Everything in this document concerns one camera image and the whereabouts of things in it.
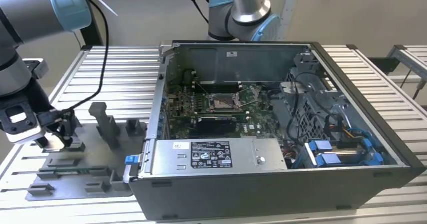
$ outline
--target motherboard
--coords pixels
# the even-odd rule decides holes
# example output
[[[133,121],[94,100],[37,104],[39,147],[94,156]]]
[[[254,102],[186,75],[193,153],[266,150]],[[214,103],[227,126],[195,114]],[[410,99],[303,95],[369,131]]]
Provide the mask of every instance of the motherboard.
[[[285,139],[261,83],[234,85],[174,85],[167,91],[167,119],[171,140],[242,138]]]

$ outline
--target white wall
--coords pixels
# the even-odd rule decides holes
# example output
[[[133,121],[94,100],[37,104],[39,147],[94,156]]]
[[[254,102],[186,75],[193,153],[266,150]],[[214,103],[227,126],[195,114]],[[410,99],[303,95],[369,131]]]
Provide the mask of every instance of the white wall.
[[[111,41],[121,46],[158,46],[165,40],[206,40],[209,25],[191,0],[105,0],[119,16],[107,13]],[[209,18],[206,0],[197,0]],[[282,13],[286,0],[271,0]]]
[[[385,56],[397,44],[427,45],[426,7],[427,0],[298,0],[287,39]]]

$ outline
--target warning label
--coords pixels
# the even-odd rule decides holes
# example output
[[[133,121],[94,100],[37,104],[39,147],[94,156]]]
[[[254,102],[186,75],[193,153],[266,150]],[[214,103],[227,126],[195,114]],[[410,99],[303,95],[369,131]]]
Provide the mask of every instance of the warning label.
[[[233,150],[229,141],[205,141],[191,143],[191,167],[233,168]]]

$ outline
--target gray holder block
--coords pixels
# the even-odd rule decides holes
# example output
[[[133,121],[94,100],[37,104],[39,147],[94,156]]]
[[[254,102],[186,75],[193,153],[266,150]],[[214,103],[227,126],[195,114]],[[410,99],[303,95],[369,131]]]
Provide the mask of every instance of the gray holder block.
[[[103,181],[98,182],[90,182],[86,184],[85,190],[87,194],[99,194],[99,193],[106,193],[109,191],[110,187],[106,185]]]
[[[29,193],[34,197],[46,197],[54,194],[55,188],[50,184],[33,184],[29,188]]]

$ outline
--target slotted aluminum surface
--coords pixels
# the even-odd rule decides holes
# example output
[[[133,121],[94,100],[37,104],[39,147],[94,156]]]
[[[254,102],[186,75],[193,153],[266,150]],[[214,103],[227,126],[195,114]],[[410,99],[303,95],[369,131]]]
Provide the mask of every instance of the slotted aluminum surface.
[[[346,46],[325,46],[329,54],[365,93],[392,128],[427,165],[427,114],[370,63],[358,50]],[[98,86],[103,47],[82,52],[54,91],[58,108],[69,107],[91,94]],[[146,47],[113,47],[106,75],[106,89],[99,101],[107,101],[110,112],[119,120],[138,117],[149,120],[157,79],[158,50]],[[82,106],[78,116],[94,122]],[[38,146],[17,145],[0,166],[0,219],[21,218],[38,223],[154,223],[146,220],[134,197],[26,201],[26,188],[34,183],[46,154]],[[385,190],[359,210],[305,213],[222,220],[197,220],[193,224],[243,223],[335,223],[383,224],[424,223],[427,220],[427,173],[406,187]]]
[[[425,81],[427,80],[426,45],[396,46],[389,57],[397,58]]]

